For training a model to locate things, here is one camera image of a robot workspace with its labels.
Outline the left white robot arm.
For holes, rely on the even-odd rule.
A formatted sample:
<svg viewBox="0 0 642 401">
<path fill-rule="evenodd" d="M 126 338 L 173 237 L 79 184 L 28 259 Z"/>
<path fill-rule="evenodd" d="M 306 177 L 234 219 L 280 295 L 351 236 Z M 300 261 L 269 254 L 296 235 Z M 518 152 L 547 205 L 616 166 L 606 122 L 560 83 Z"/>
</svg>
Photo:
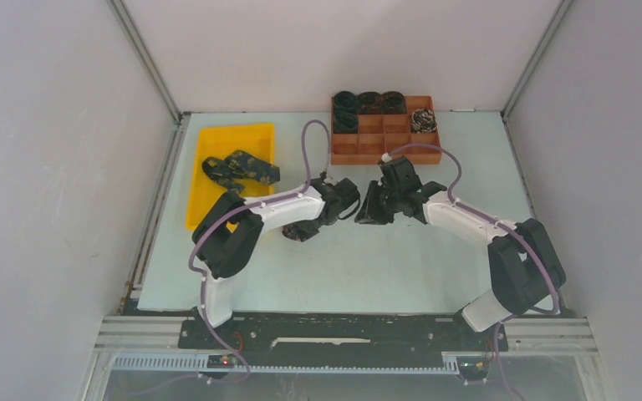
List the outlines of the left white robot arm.
<svg viewBox="0 0 642 401">
<path fill-rule="evenodd" d="M 350 218 L 359 206 L 359 190 L 349 179 L 315 178 L 262 197 L 221 195 L 192 235 L 189 268 L 202 274 L 199 338 L 211 348 L 229 341 L 233 278 L 249 263 L 262 234 L 279 228 L 285 238 L 303 242 L 323 226 Z"/>
</svg>

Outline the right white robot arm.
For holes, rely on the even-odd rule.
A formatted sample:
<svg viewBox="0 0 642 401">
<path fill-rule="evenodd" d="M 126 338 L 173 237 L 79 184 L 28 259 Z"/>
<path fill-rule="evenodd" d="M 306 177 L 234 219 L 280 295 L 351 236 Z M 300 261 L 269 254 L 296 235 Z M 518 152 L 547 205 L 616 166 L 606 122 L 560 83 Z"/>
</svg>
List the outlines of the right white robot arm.
<svg viewBox="0 0 642 401">
<path fill-rule="evenodd" d="M 512 222 L 490 216 L 460 201 L 451 186 L 422 183 L 404 156 L 386 155 L 379 167 L 382 176 L 369 183 L 357 223 L 387 225 L 403 214 L 448 230 L 487 253 L 491 287 L 456 313 L 452 336 L 458 346 L 476 348 L 485 340 L 487 329 L 536 310 L 544 299 L 552 299 L 551 311 L 558 311 L 558 289 L 566 282 L 566 274 L 540 221 Z"/>
</svg>

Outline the white-patterned tie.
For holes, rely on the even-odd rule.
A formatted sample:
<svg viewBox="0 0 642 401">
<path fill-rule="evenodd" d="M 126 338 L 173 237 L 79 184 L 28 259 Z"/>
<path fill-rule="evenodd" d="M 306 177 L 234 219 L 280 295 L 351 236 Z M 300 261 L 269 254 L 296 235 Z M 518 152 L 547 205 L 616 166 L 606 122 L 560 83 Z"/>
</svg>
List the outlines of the white-patterned tie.
<svg viewBox="0 0 642 401">
<path fill-rule="evenodd" d="M 410 132 L 414 134 L 437 131 L 436 115 L 433 110 L 420 108 L 410 115 Z"/>
</svg>

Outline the dark floral red-dotted tie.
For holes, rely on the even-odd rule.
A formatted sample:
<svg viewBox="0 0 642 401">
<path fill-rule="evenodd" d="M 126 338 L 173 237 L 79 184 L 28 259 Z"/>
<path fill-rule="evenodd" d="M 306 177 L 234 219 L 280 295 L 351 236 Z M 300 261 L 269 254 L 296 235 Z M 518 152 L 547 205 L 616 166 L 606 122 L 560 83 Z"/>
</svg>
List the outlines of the dark floral red-dotted tie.
<svg viewBox="0 0 642 401">
<path fill-rule="evenodd" d="M 297 221 L 282 228 L 284 237 L 292 241 L 305 242 L 319 233 L 317 221 Z"/>
</svg>

